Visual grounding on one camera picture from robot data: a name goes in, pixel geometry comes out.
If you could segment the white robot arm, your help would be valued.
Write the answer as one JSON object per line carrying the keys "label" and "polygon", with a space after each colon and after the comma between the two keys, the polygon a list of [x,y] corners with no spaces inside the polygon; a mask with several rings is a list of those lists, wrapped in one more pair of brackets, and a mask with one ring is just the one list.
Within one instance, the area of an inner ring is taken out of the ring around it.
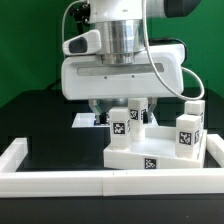
{"label": "white robot arm", "polygon": [[95,125],[109,123],[109,110],[130,98],[148,102],[147,120],[161,97],[184,101],[182,63],[186,46],[171,38],[151,39],[149,18],[186,17],[201,0],[79,0],[70,5],[76,20],[90,30],[62,41],[61,82],[69,100],[86,100]]}

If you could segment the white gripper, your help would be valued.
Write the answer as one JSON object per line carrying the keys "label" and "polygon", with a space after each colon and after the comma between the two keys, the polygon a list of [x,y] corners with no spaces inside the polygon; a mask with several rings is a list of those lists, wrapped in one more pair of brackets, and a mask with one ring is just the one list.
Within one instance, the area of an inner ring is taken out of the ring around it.
{"label": "white gripper", "polygon": [[[78,51],[69,53],[73,44]],[[128,65],[104,65],[98,51],[100,33],[88,31],[63,43],[69,53],[61,68],[62,92],[69,100],[89,100],[97,125],[108,125],[109,115],[102,99],[152,97],[143,113],[144,123],[154,123],[157,98],[183,91],[181,64],[185,49],[181,44],[156,45],[134,56]]]}

